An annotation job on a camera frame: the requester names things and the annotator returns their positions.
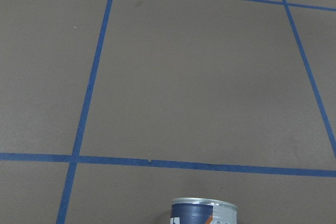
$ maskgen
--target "tin can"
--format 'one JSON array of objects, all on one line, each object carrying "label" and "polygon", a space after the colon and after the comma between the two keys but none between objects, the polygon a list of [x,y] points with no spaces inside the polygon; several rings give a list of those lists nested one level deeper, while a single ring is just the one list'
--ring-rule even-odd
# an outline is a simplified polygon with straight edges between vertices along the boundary
[{"label": "tin can", "polygon": [[237,224],[237,206],[214,199],[173,199],[170,224]]}]

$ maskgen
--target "floor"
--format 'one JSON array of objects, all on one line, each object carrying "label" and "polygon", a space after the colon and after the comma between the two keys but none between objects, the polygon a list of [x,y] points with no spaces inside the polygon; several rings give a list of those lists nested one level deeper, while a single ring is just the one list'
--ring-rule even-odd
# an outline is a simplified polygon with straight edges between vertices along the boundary
[{"label": "floor", "polygon": [[0,0],[1,223],[336,223],[334,0]]}]

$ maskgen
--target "dark blue label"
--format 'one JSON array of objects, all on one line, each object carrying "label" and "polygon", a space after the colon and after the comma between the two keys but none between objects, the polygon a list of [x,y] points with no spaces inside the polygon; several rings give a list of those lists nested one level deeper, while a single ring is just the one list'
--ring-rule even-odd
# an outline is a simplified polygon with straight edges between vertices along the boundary
[{"label": "dark blue label", "polygon": [[213,206],[201,204],[173,204],[170,224],[210,224]]}]

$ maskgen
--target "can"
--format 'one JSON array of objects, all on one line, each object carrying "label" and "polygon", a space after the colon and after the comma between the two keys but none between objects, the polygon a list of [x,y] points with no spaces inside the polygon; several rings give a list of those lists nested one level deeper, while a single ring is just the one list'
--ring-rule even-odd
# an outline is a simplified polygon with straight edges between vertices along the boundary
[{"label": "can", "polygon": [[237,206],[215,199],[176,198],[170,224],[237,224]]}]

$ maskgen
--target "metal can rim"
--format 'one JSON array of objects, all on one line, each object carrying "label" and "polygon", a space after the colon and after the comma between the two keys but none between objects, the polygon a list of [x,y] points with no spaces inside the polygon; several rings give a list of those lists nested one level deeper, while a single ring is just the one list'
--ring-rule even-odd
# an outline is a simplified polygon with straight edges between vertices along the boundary
[{"label": "metal can rim", "polygon": [[210,205],[210,206],[221,206],[221,207],[231,207],[237,210],[237,206],[231,204],[229,202],[216,200],[216,199],[204,199],[204,198],[175,198],[172,200],[173,204],[203,204],[203,205]]}]

